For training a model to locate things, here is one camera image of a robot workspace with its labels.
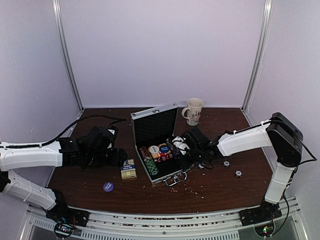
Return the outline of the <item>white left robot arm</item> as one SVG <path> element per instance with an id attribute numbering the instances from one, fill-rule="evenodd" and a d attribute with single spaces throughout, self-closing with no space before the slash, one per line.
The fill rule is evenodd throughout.
<path id="1" fill-rule="evenodd" d="M 15 173 L 15 169 L 31 167 L 120 167 L 127 158 L 122 148 L 115 148 L 117 123 L 125 119 L 102 115 L 111 120 L 108 127 L 94 126 L 87 135 L 78 138 L 64 137 L 38 143 L 0 144 L 0 191 L 24 202 L 52 212 L 61 222 L 72 218 L 72 211 L 62 192 L 41 187 Z"/>

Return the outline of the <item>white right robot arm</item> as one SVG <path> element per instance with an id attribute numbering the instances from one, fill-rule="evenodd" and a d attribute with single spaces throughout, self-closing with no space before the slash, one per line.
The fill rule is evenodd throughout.
<path id="1" fill-rule="evenodd" d="M 191 154 L 217 159 L 253 149 L 272 147 L 277 155 L 277 164 L 264 199 L 256 210 L 259 220 L 268 220 L 275 212 L 295 170 L 301 164 L 303 150 L 314 162 L 317 158 L 303 142 L 302 132 L 282 113 L 275 112 L 270 119 L 260 124 L 233 132 L 226 131 L 214 139 L 208 139 L 197 127 L 182 135 Z"/>

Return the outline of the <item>blue small blind button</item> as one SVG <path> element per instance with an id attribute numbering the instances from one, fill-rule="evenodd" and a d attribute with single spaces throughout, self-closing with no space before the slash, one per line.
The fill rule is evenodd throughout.
<path id="1" fill-rule="evenodd" d="M 162 147 L 162 148 L 159 148 L 159 152 L 161 154 L 169 154 L 171 152 L 171 149 L 169 147 Z"/>

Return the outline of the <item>aluminium poker case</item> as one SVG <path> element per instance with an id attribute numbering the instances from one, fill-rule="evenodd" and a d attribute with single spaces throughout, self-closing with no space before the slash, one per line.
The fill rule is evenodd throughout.
<path id="1" fill-rule="evenodd" d="M 130 114 L 135 150 L 151 184 L 173 187 L 194 166 L 185 140 L 174 135 L 178 104 L 173 102 Z"/>

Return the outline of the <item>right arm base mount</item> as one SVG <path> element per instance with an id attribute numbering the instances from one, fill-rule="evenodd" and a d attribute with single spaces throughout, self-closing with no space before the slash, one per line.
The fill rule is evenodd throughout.
<path id="1" fill-rule="evenodd" d="M 261 206 L 241 210 L 238 214 L 243 227 L 270 222 L 274 218 L 282 216 L 282 212 L 279 208 L 276 209 L 275 212 L 271 212 L 268 209 L 263 209 Z"/>

